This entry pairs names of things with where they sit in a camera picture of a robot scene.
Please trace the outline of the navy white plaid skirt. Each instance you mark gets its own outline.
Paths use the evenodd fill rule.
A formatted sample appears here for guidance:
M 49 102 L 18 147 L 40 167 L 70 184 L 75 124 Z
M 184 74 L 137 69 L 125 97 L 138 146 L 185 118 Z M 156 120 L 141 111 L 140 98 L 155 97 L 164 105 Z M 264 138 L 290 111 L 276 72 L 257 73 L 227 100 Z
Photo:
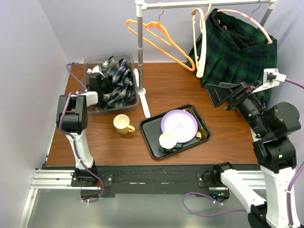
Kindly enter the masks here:
M 125 58 L 116 62 L 114 56 L 111 56 L 101 65 L 103 75 L 109 79 L 113 88 L 111 92 L 102 91 L 99 94 L 98 106 L 102 109 L 121 108 L 135 98 L 133 75 L 128 64 Z

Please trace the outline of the pink hanger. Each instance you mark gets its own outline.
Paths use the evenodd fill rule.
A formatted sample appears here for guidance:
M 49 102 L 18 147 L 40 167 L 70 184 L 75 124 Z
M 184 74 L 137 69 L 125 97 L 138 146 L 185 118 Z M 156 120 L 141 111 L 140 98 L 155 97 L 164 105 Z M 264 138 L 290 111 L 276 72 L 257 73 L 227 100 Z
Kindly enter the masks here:
M 220 9 L 220 10 L 217 10 L 217 12 L 230 12 L 230 13 L 235 13 L 235 14 L 238 14 L 248 20 L 250 20 L 251 22 L 253 22 L 260 31 L 262 31 L 262 33 L 265 35 L 267 41 L 269 44 L 272 44 L 273 43 L 273 40 L 270 38 L 269 34 L 267 33 L 267 31 L 264 29 L 263 26 L 261 26 L 255 19 L 253 19 L 251 16 L 243 13 L 243 12 L 240 12 L 240 11 L 237 11 L 237 10 L 231 10 L 231 9 Z

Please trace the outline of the purple plate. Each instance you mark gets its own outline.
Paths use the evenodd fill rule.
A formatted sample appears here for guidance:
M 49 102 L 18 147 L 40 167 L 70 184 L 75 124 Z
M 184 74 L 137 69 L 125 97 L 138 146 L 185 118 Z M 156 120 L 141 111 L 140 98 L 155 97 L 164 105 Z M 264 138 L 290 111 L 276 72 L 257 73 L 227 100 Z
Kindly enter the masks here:
M 178 143 L 187 143 L 196 137 L 198 124 L 192 114 L 181 109 L 169 111 L 161 120 L 163 133 L 173 133 Z

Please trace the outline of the cream paper cup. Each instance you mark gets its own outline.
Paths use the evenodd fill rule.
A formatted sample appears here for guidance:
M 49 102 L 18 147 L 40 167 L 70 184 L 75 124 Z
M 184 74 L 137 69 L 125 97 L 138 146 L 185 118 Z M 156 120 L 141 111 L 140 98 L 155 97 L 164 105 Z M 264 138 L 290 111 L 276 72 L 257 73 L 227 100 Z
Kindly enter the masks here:
M 177 144 L 177 137 L 173 133 L 162 133 L 159 137 L 160 150 L 164 153 L 173 151 Z

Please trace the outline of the gold spoon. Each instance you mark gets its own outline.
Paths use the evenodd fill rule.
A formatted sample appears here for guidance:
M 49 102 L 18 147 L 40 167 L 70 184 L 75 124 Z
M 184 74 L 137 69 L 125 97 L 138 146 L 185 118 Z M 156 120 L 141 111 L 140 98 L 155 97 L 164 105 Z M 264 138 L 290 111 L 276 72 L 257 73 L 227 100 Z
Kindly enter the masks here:
M 205 140 L 209 136 L 209 132 L 203 128 L 201 122 L 199 121 L 199 119 L 195 115 L 193 109 L 191 109 L 191 108 L 184 108 L 183 111 L 186 111 L 186 112 L 190 113 L 195 118 L 195 120 L 197 121 L 198 130 L 197 130 L 196 138 L 199 141 Z

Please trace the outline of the black tray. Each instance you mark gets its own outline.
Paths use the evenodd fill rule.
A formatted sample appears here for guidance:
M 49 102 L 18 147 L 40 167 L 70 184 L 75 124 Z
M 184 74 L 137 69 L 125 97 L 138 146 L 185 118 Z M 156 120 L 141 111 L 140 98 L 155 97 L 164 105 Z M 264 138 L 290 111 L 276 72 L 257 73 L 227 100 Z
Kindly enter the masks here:
M 197 116 L 197 118 L 201 122 L 203 128 L 209 132 L 209 136 L 205 140 L 202 140 L 202 141 L 199 141 L 195 137 L 195 138 L 193 138 L 189 142 L 181 143 L 181 144 L 183 144 L 183 148 L 181 150 L 176 151 L 176 152 L 172 152 L 172 153 L 163 153 L 160 150 L 160 145 L 159 145 L 159 137 L 163 133 L 162 130 L 161 130 L 161 120 L 164 117 L 164 115 L 166 113 L 168 113 L 169 111 L 176 110 L 176 109 L 183 110 L 184 108 L 191 108 L 191 109 L 193 109 L 195 115 Z M 159 159 L 163 159 L 163 158 L 168 157 L 168 156 L 170 156 L 172 154 L 175 154 L 175 153 L 178 153 L 178 152 L 183 151 L 185 149 L 188 149 L 190 147 L 193 147 L 193 146 L 195 146 L 195 145 L 197 145 L 199 143 L 203 143 L 203 142 L 209 140 L 210 137 L 211 137 L 210 130 L 208 129 L 208 127 L 206 126 L 205 122 L 201 118 L 201 116 L 200 116 L 198 110 L 196 109 L 196 107 L 194 107 L 191 104 L 186 104 L 186 105 L 178 107 L 176 109 L 172 109 L 172 110 L 166 111 L 164 113 L 155 115 L 153 117 L 144 119 L 140 123 L 140 129 L 142 131 L 143 137 L 144 137 L 144 139 L 145 139 L 145 141 L 147 143 L 147 146 L 148 146 L 148 149 L 150 151 L 150 154 L 151 154 L 151 156 L 154 159 L 158 159 L 158 160 Z

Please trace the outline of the dark green cup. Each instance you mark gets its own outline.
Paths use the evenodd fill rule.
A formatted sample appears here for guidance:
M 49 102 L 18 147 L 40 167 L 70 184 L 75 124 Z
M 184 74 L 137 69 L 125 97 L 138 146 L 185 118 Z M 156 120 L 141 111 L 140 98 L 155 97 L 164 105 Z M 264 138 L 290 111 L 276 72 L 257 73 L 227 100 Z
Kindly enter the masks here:
M 165 148 L 165 147 L 161 147 L 161 151 L 163 153 L 172 153 L 172 152 L 176 152 L 179 151 L 183 148 L 183 144 L 181 143 L 177 143 L 174 147 L 172 148 Z

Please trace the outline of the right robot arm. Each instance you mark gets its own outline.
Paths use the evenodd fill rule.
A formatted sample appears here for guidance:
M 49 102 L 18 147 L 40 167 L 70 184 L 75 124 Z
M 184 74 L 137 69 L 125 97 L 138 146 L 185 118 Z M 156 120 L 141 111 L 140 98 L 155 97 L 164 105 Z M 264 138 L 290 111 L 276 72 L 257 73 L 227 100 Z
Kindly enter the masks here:
M 294 183 L 303 167 L 297 166 L 296 150 L 288 137 L 301 128 L 300 114 L 288 102 L 266 108 L 256 96 L 261 85 L 260 81 L 221 82 L 206 84 L 205 88 L 215 107 L 238 110 L 255 133 L 254 154 L 264 177 L 266 198 L 256 194 L 229 162 L 214 165 L 203 178 L 218 187 L 228 187 L 245 208 L 251 227 L 300 228 Z

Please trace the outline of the black mounting base plate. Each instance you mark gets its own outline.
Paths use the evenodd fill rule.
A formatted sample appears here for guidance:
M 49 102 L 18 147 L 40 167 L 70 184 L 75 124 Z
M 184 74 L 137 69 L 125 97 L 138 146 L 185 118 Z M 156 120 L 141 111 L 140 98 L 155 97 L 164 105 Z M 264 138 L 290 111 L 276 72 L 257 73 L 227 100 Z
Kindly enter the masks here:
M 265 182 L 257 164 L 233 165 L 240 177 L 254 190 L 264 190 Z M 103 197 L 116 194 L 179 194 L 208 193 L 224 190 L 224 185 L 207 180 L 213 165 L 135 165 L 97 166 L 96 174 L 104 183 Z M 64 187 L 81 187 L 93 190 L 96 185 L 80 182 L 72 166 L 43 166 L 42 170 L 55 174 L 55 180 L 67 179 Z

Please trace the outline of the orange plastic hanger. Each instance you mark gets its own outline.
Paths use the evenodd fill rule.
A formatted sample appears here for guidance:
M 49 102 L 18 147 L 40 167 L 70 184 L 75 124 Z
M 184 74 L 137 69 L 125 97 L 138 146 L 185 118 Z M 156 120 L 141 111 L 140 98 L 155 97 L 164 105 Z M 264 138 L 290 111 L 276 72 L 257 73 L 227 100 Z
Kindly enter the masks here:
M 142 15 L 143 10 L 141 10 L 140 6 L 142 7 L 142 5 L 136 4 L 136 16 L 140 16 Z M 170 46 L 170 47 L 174 47 L 176 48 L 188 61 L 190 61 L 190 66 L 186 65 L 186 63 L 178 60 L 177 58 L 175 58 L 173 55 L 171 55 L 170 53 L 166 52 L 165 50 L 163 50 L 162 48 L 160 48 L 159 46 L 157 46 L 156 44 L 154 44 L 153 42 L 151 42 L 150 40 L 148 40 L 147 38 L 143 37 L 142 35 L 142 40 L 144 40 L 145 42 L 147 42 L 148 44 L 150 44 L 151 46 L 153 46 L 155 49 L 157 49 L 158 51 L 162 52 L 163 54 L 165 54 L 166 56 L 168 56 L 170 59 L 174 60 L 175 62 L 177 62 L 179 65 L 181 65 L 182 67 L 184 67 L 185 69 L 189 70 L 189 71 L 194 71 L 195 70 L 195 64 L 194 61 L 190 58 L 189 55 L 186 54 L 185 51 L 183 51 L 183 49 L 181 47 L 179 47 L 174 41 L 173 39 L 170 37 L 167 29 L 161 24 L 160 19 L 161 19 L 161 15 L 164 13 L 164 8 L 162 5 L 160 5 L 162 13 L 159 15 L 159 19 L 158 21 L 152 21 L 149 23 L 141 23 L 141 28 L 144 29 L 146 32 L 150 33 L 151 35 L 153 35 L 155 38 L 157 38 L 158 40 L 162 41 L 163 43 L 165 43 L 166 45 Z M 133 20 L 133 19 L 127 19 L 125 22 L 125 26 L 126 28 L 132 32 L 133 34 L 137 35 L 138 38 L 140 38 L 140 33 L 139 33 L 139 28 L 137 29 L 137 31 L 133 30 L 132 28 L 130 28 L 129 24 L 136 24 L 136 25 L 140 25 L 139 23 L 139 19 Z M 161 36 L 153 33 L 152 31 L 150 31 L 149 29 L 157 29 L 158 31 L 160 31 L 164 38 L 163 39 Z

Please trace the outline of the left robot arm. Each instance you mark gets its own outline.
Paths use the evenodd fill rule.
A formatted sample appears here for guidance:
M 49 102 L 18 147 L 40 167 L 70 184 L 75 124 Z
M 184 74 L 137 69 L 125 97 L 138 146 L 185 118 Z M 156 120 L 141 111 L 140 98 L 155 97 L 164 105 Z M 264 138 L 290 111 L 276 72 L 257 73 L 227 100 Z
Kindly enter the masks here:
M 74 154 L 75 171 L 72 177 L 81 184 L 103 188 L 104 183 L 98 175 L 86 139 L 87 107 L 97 104 L 98 94 L 89 92 L 82 81 L 78 80 L 78 82 L 83 91 L 59 96 L 56 124 L 67 137 Z

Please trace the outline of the clear plastic bin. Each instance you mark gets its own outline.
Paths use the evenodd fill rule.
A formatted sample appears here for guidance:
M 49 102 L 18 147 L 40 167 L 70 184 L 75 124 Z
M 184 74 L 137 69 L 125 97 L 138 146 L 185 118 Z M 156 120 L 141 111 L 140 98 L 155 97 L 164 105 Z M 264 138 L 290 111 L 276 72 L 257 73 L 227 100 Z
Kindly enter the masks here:
M 111 56 L 114 56 L 115 61 L 119 61 L 122 58 L 125 58 L 129 64 L 128 67 L 132 71 L 133 75 L 133 91 L 135 92 L 135 98 L 132 102 L 130 102 L 127 106 L 121 107 L 121 108 L 113 108 L 113 109 L 102 109 L 97 104 L 94 104 L 88 108 L 88 112 L 92 114 L 110 114 L 110 113 L 117 113 L 117 112 L 123 112 L 123 111 L 130 111 L 133 110 L 139 103 L 139 95 L 138 95 L 138 85 L 137 85 L 137 79 L 135 76 L 135 69 L 134 69 L 134 61 L 133 56 L 128 53 L 116 53 L 116 54 L 108 54 L 103 56 L 95 56 L 95 57 L 88 57 L 84 60 L 84 76 L 82 79 L 82 82 L 86 85 L 88 91 L 89 90 L 89 74 L 86 72 L 87 69 L 92 69 L 96 65 L 102 65 L 105 61 L 107 61 Z M 104 77 L 105 84 L 106 84 L 106 92 L 111 92 L 113 90 L 112 86 L 110 86 L 109 79 L 107 77 Z

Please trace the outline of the aluminium frame rail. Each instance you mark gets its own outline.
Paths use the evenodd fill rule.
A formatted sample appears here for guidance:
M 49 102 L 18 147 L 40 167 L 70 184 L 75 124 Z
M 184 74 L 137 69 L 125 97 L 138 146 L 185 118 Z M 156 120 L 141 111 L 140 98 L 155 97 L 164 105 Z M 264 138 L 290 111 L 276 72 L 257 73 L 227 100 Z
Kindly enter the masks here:
M 37 201 L 38 191 L 47 190 L 89 190 L 101 192 L 101 187 L 96 184 L 88 184 L 76 176 L 74 167 L 47 167 L 44 163 L 42 168 L 35 169 L 31 179 L 29 192 L 25 206 L 21 214 L 19 228 L 26 228 Z

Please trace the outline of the white metal clothes rack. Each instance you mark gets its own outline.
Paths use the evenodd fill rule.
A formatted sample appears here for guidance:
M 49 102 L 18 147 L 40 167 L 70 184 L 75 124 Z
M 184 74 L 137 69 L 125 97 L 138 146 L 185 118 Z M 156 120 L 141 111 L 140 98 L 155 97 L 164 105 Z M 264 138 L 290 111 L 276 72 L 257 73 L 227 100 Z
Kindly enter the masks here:
M 143 12 L 146 10 L 155 9 L 175 9 L 175 8 L 194 8 L 202 7 L 212 4 L 213 6 L 224 6 L 224 5 L 240 5 L 240 4 L 256 4 L 256 3 L 268 3 L 267 10 L 259 23 L 264 26 L 272 10 L 276 6 L 275 0 L 194 0 L 194 1 L 176 1 L 176 2 L 160 2 L 160 3 L 146 3 L 143 0 L 136 0 L 136 16 L 137 16 L 137 29 L 138 29 L 138 88 L 139 97 L 142 104 L 142 109 L 145 118 L 151 117 L 150 110 L 146 100 L 146 90 L 143 87 Z

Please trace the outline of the yellow mug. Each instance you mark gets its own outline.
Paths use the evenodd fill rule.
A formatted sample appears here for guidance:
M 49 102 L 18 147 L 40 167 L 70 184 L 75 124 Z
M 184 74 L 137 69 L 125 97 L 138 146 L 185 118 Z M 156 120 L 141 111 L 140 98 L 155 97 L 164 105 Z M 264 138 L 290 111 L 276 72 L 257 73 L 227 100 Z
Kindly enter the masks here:
M 113 125 L 120 134 L 133 133 L 135 131 L 135 128 L 130 125 L 129 117 L 124 114 L 117 115 L 113 120 Z

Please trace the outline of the green plaid skirt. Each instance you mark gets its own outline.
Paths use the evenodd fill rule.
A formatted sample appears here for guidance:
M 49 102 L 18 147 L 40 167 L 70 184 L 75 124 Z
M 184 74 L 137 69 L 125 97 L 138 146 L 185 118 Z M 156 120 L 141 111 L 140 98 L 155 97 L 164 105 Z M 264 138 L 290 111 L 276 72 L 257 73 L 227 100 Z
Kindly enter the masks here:
M 277 66 L 277 39 L 241 19 L 214 9 L 206 19 L 207 51 L 201 87 L 221 82 L 263 81 L 264 69 Z

